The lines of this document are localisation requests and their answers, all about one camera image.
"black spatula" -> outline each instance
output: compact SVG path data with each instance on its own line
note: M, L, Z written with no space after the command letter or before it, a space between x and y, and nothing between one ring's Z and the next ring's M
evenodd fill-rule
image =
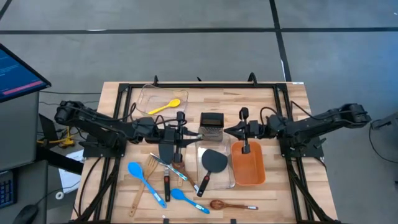
M203 181L201 182L199 191L197 193L197 196L199 197L202 197L203 193L206 190L206 186L210 180L210 174L212 172L223 171L228 163L228 158L224 154L221 154L212 149L207 149L201 157L201 163L203 167L207 170L207 174L203 178Z

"keyboard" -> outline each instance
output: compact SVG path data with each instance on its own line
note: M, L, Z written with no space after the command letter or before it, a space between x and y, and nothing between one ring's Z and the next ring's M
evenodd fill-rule
M0 173L0 208L17 202L16 176L9 170Z

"computer mouse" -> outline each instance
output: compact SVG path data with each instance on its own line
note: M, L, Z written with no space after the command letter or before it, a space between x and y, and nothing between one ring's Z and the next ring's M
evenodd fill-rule
M35 219L39 208L37 205L26 205L15 217L12 224L31 224Z

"black handle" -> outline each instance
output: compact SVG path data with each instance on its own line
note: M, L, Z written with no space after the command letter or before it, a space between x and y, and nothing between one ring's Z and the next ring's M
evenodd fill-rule
M209 181L210 181L210 172L207 172L206 176L203 178L203 181L200 184L200 187L199 187L199 190L197 193L198 197L203 196L203 193L205 193L205 190L206 190L206 187L207 187L207 184L209 183Z
M164 197L166 202L170 201L170 176L164 176Z

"white paper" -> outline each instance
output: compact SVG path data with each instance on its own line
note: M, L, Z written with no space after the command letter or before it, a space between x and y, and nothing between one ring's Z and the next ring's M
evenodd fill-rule
M69 153L69 154L67 154L67 157L74 159L76 161L83 161L83 150ZM65 171L63 169L59 169L59 171L60 171L63 193L67 194L67 193L72 192L72 191L76 190L77 188L79 188L79 184L76 184L76 183L80 181L80 175Z

